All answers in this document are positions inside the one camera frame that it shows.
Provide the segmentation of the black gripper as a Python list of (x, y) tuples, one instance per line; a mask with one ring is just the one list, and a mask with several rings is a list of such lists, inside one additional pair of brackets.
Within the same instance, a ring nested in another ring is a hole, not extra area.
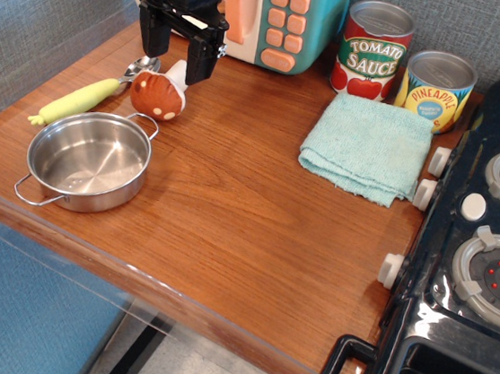
[(186, 85), (211, 77), (224, 55), (229, 28), (218, 5), (222, 0), (139, 0), (143, 50), (148, 57), (165, 55), (172, 31), (189, 40)]

